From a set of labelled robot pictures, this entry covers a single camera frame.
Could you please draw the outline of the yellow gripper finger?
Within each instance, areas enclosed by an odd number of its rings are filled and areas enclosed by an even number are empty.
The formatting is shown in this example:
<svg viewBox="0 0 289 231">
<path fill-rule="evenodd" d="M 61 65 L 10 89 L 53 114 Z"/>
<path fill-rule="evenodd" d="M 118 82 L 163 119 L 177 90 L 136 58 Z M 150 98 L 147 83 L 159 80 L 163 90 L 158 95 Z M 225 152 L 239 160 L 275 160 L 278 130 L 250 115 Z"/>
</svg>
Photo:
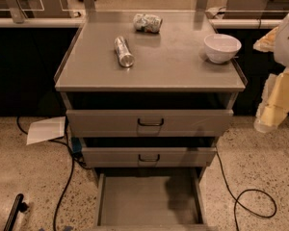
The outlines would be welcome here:
<svg viewBox="0 0 289 231">
<path fill-rule="evenodd" d="M 254 45 L 253 49 L 260 52 L 273 52 L 276 44 L 277 27 L 272 29 L 265 36 L 260 38 Z"/>
<path fill-rule="evenodd" d="M 269 75 L 261 98 L 253 126 L 260 133 L 269 133 L 277 129 L 289 113 L 289 68 L 278 75 Z"/>
</svg>

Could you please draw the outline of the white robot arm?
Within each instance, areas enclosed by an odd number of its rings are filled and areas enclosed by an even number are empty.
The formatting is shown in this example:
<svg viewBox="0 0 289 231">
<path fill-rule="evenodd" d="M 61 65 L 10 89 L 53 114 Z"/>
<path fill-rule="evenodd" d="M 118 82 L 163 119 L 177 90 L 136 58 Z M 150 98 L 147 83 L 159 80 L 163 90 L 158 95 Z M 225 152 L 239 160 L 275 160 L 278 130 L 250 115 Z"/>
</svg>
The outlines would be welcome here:
<svg viewBox="0 0 289 231">
<path fill-rule="evenodd" d="M 274 60 L 284 66 L 278 74 L 270 74 L 256 112 L 254 128 L 261 133 L 274 131 L 289 113 L 289 13 L 278 26 L 259 39 L 253 48 L 273 52 Z"/>
</svg>

